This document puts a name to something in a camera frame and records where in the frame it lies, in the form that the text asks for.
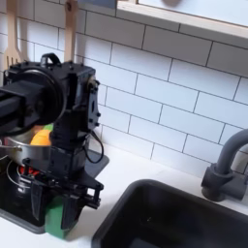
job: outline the cabinet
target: cabinet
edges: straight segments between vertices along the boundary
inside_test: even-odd
[[[119,0],[117,9],[248,38],[247,0]]]

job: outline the gray faucet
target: gray faucet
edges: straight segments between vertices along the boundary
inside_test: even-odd
[[[248,143],[248,129],[242,130],[225,143],[217,164],[206,169],[201,186],[202,194],[213,202],[220,202],[225,195],[242,200],[247,185],[245,180],[231,170],[237,151]]]

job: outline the countertop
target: countertop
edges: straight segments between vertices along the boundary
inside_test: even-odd
[[[143,159],[129,152],[106,145],[106,155],[110,158],[107,167],[97,179],[105,185],[101,193],[101,206],[98,210],[85,207],[76,227],[66,240],[45,234],[32,234],[23,228],[0,218],[1,247],[90,248],[91,238],[126,188],[140,179],[155,179],[185,192],[202,198],[200,178]],[[248,193],[243,201],[226,199],[221,205],[248,215]]]

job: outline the green object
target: green object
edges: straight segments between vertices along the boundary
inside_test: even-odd
[[[45,231],[53,236],[65,238],[68,231],[61,230],[63,199],[56,197],[46,208]]]
[[[43,130],[50,130],[50,131],[52,131],[52,129],[53,129],[53,124],[45,125],[45,127],[43,128]]]

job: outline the black sink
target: black sink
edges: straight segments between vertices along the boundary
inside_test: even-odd
[[[93,248],[248,248],[248,217],[153,180],[129,186]]]

